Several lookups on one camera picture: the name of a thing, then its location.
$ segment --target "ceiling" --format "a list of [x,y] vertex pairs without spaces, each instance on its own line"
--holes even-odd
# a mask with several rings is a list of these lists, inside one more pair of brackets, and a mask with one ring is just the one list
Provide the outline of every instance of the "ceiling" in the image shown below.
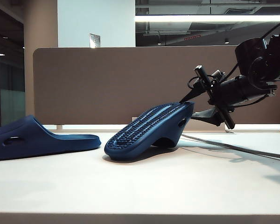
[[[229,5],[201,5],[210,3]],[[280,0],[136,0],[135,6],[136,15],[280,14]],[[238,45],[246,39],[262,36],[275,24],[277,23],[137,22],[136,46]]]

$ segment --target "white table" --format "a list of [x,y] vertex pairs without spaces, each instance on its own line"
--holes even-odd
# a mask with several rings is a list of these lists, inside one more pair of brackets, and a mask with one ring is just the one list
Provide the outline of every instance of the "white table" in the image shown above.
[[[96,150],[0,161],[0,224],[280,223],[280,160],[180,139],[120,163],[95,134]],[[280,133],[190,135],[280,153]]]

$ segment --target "white wall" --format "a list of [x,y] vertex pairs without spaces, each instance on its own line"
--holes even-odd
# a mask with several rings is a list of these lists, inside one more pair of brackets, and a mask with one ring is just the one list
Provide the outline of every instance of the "white wall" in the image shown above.
[[135,47],[135,0],[58,0],[58,47]]

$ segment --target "robotic arm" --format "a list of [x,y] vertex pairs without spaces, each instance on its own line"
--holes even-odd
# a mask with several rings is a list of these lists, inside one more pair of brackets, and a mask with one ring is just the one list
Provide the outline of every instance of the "robotic arm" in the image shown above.
[[[274,96],[277,85],[273,83],[280,82],[280,34],[273,35],[269,44],[266,44],[263,37],[244,41],[236,47],[235,54],[238,63],[227,76],[220,70],[207,75],[202,65],[194,69],[197,79],[193,87],[188,83],[192,90],[180,103],[207,92],[210,97],[208,103],[214,107],[194,113],[192,119],[217,126],[225,122],[229,129],[233,129],[235,123],[230,113],[235,108],[252,105],[266,97]],[[241,75],[227,80],[237,66]],[[242,105],[243,102],[252,99],[257,100]]]

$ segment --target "wall outlet plate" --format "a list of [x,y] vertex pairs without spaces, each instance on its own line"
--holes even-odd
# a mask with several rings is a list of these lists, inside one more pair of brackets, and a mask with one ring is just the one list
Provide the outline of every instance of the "wall outlet plate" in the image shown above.
[[91,48],[99,48],[101,46],[101,36],[89,34],[89,46]]

